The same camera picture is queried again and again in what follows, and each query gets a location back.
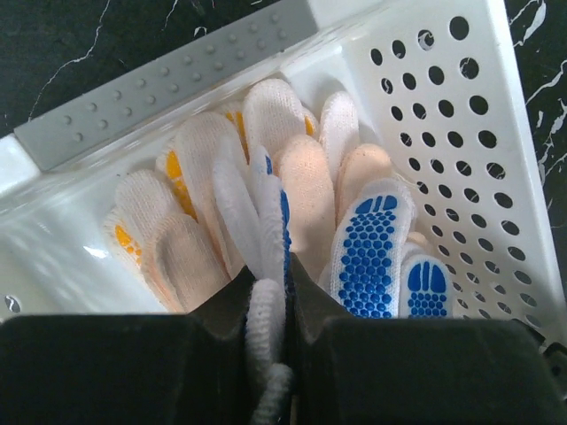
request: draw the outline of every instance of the marble countertop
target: marble countertop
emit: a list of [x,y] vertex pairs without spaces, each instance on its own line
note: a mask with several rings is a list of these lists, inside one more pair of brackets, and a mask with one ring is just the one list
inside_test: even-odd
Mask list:
[[[276,0],[3,0],[0,136]],[[567,279],[567,2],[506,0],[540,176]]]

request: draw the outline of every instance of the basket hole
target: basket hole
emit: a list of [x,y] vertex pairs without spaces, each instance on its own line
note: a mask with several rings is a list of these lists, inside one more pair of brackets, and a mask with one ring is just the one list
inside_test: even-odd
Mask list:
[[439,246],[439,252],[441,252],[443,255],[445,255],[446,257],[449,257],[451,255],[451,253],[449,252],[449,250],[444,247],[443,245]]
[[500,269],[492,261],[485,261],[485,266],[489,272],[500,274]]
[[452,18],[449,23],[449,32],[455,40],[464,40],[469,35],[469,22],[462,16]]
[[423,142],[427,146],[429,146],[430,148],[435,146],[435,137],[433,137],[433,135],[431,133],[428,133],[428,132],[422,133],[422,139],[423,139]]
[[465,177],[469,177],[472,174],[472,168],[464,161],[457,162],[457,171]]
[[438,159],[431,160],[431,168],[433,168],[433,170],[439,174],[442,174],[445,171],[443,164],[441,164],[441,161],[439,161]]
[[449,199],[453,196],[451,189],[448,188],[447,186],[445,186],[444,184],[439,185],[439,193],[441,195],[443,195],[444,197],[446,197],[447,199]]
[[417,188],[424,195],[427,195],[429,193],[429,188],[427,187],[427,185],[424,182],[417,182]]
[[476,115],[485,115],[488,112],[488,102],[482,96],[471,97],[469,106]]
[[538,303],[536,302],[533,297],[529,296],[528,294],[520,294],[520,298],[530,307],[537,307]]
[[511,208],[514,204],[512,198],[506,195],[505,193],[498,192],[494,194],[494,200],[496,203],[501,206],[502,208]]
[[465,263],[472,265],[473,261],[472,258],[470,257],[469,254],[467,254],[466,252],[461,252],[461,254],[459,254],[462,261],[464,261]]
[[488,130],[482,130],[478,133],[478,141],[485,148],[494,149],[496,147],[496,136]]
[[467,273],[467,279],[471,282],[475,283],[476,285],[480,284],[480,280],[471,272]]
[[425,120],[425,117],[427,117],[427,111],[425,111],[425,108],[422,104],[414,104],[412,109],[417,118],[419,118],[420,120]]
[[512,256],[513,259],[517,259],[518,261],[525,261],[524,252],[516,246],[509,246],[508,253]]
[[425,204],[423,208],[425,209],[425,212],[428,213],[431,217],[435,217],[437,215],[435,208],[433,208],[431,205]]
[[537,317],[532,316],[531,314],[526,314],[525,319],[535,328],[541,328],[540,319],[538,319]]
[[482,295],[480,292],[475,291],[475,292],[474,292],[474,296],[475,296],[475,298],[476,298],[478,301],[480,301],[481,303],[485,303],[485,302],[486,302],[485,296]]
[[510,307],[508,307],[507,305],[505,305],[504,303],[499,302],[499,303],[498,303],[498,306],[500,307],[500,309],[501,309],[504,313],[506,313],[506,314],[512,314],[512,309],[511,309]]
[[464,196],[466,196],[466,198],[469,199],[469,201],[471,201],[473,204],[477,204],[478,201],[480,200],[480,196],[478,195],[478,193],[471,188],[467,188],[464,190]]
[[531,285],[532,284],[532,278],[524,272],[516,270],[516,272],[514,272],[514,276],[524,285]]
[[401,121],[404,118],[404,114],[401,113],[401,109],[398,106],[392,107],[392,116],[397,120]]
[[461,232],[453,232],[453,237],[458,243],[467,243],[467,238]]
[[436,86],[440,86],[445,81],[445,74],[443,70],[438,66],[432,66],[429,68],[429,79]]
[[448,100],[439,101],[439,112],[441,115],[447,118],[451,118],[454,115],[454,107]]
[[520,234],[520,229],[513,221],[505,220],[501,223],[501,225],[504,231],[509,235],[518,236]]
[[462,144],[464,143],[460,134],[456,131],[449,131],[447,134],[447,140],[451,143],[455,148],[461,148]]
[[415,158],[409,159],[409,166],[411,166],[414,170],[419,171],[421,170],[422,166],[419,161]]
[[404,86],[406,86],[409,90],[416,88],[416,78],[411,73],[404,73],[401,80],[404,81]]
[[13,295],[6,295],[4,297],[4,303],[12,313],[21,313],[21,303]]
[[381,66],[383,62],[382,53],[378,49],[372,49],[370,51],[370,57],[372,58],[372,62],[374,65]]
[[457,211],[451,209],[451,208],[447,208],[445,210],[445,213],[447,214],[447,217],[452,220],[452,221],[459,221],[459,214],[457,214]]
[[433,233],[439,237],[443,237],[443,230],[441,230],[440,228],[438,228],[437,226],[431,226],[431,230],[433,231]]
[[411,137],[409,136],[408,133],[402,133],[400,134],[400,140],[402,143],[404,143],[407,147],[411,146],[412,141],[411,141]]
[[478,309],[478,312],[479,312],[480,315],[481,315],[482,317],[484,317],[485,319],[492,319],[491,315],[488,314],[488,312],[485,311],[485,310],[483,310],[482,308],[479,308],[479,309]]
[[406,56],[406,46],[400,40],[396,40],[392,43],[392,52],[396,58],[402,59]]
[[382,79],[382,90],[385,91],[388,95],[391,95],[393,92],[393,84],[387,78]]
[[487,241],[485,238],[481,237],[480,239],[478,239],[478,244],[485,251],[488,251],[488,252],[494,251],[493,245],[490,243],[490,241]]
[[473,80],[478,75],[478,62],[473,58],[465,58],[459,64],[461,68],[461,75],[468,79]]
[[486,228],[486,220],[482,215],[472,214],[470,217],[472,218],[472,222],[477,226],[480,228]]
[[493,290],[501,295],[506,295],[506,289],[499,283],[492,283]]
[[506,177],[504,167],[496,162],[491,162],[486,165],[486,171],[496,180],[503,180]]
[[425,51],[433,49],[433,44],[435,43],[435,37],[429,29],[422,29],[417,33],[417,43]]

